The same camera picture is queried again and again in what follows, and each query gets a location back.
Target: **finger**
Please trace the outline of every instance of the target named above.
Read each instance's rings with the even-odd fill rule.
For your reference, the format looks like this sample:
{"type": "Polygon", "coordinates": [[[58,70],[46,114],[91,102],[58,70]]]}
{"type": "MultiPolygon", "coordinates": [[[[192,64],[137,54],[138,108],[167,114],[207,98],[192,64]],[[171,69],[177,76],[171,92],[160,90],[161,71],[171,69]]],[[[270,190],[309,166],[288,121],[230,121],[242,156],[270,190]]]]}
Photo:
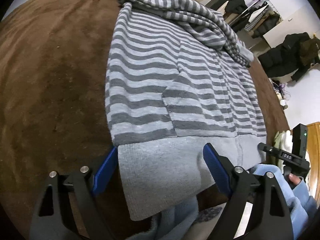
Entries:
{"type": "Polygon", "coordinates": [[[296,186],[301,182],[301,179],[292,173],[289,174],[289,180],[296,186]]]}

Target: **silver screw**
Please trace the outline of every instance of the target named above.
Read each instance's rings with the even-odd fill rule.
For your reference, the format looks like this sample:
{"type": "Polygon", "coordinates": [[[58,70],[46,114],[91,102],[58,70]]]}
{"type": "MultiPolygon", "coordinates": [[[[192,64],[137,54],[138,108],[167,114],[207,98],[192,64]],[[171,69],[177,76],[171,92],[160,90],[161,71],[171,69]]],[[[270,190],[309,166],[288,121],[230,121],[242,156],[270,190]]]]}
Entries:
{"type": "Polygon", "coordinates": [[[56,172],[56,171],[51,171],[51,172],[49,173],[49,177],[50,177],[50,178],[54,178],[55,176],[57,176],[57,172],[56,172]]]}
{"type": "Polygon", "coordinates": [[[235,172],[236,172],[236,173],[242,173],[242,172],[243,172],[243,169],[242,169],[240,166],[236,166],[236,167],[235,167],[235,172]]]}
{"type": "Polygon", "coordinates": [[[274,177],[274,174],[270,171],[267,172],[267,177],[272,179],[274,177]]]}
{"type": "Polygon", "coordinates": [[[89,167],[88,167],[88,166],[82,166],[81,169],[80,169],[80,171],[81,171],[82,173],[86,173],[86,172],[89,171],[89,167]]]}

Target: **gray ribbed hem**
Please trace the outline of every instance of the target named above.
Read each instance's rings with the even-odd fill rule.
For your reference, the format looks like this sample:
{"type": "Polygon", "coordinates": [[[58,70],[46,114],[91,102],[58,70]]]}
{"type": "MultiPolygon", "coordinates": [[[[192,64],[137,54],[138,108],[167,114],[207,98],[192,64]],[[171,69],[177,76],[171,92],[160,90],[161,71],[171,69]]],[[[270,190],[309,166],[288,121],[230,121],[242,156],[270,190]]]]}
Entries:
{"type": "Polygon", "coordinates": [[[130,218],[145,219],[213,185],[202,154],[208,142],[235,166],[249,169],[265,161],[257,145],[266,137],[254,135],[187,136],[120,145],[120,175],[130,218]]]}

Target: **brown bedspread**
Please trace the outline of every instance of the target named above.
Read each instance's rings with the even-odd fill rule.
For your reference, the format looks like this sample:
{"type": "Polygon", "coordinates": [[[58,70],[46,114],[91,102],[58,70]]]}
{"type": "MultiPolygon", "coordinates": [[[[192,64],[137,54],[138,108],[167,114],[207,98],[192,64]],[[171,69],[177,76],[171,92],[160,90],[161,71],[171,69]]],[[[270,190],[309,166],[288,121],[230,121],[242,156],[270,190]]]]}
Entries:
{"type": "MultiPolygon", "coordinates": [[[[25,237],[48,173],[111,147],[104,85],[119,9],[116,0],[29,0],[0,23],[0,202],[25,237]]],[[[271,143],[288,124],[260,64],[250,73],[271,143]]],[[[199,195],[201,209],[219,201],[215,192],[199,195]]],[[[130,220],[118,172],[98,205],[118,239],[149,227],[130,220]]]]}

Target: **white door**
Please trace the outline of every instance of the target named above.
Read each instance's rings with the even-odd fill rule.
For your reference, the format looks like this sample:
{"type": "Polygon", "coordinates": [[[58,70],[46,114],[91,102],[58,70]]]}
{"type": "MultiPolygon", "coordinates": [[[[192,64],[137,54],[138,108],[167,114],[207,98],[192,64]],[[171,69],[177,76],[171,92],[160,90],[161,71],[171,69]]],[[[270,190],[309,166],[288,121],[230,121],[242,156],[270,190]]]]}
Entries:
{"type": "Polygon", "coordinates": [[[320,19],[311,7],[305,5],[290,17],[279,23],[267,32],[263,37],[271,48],[276,47],[284,41],[288,34],[307,32],[310,37],[320,30],[320,19]]]}

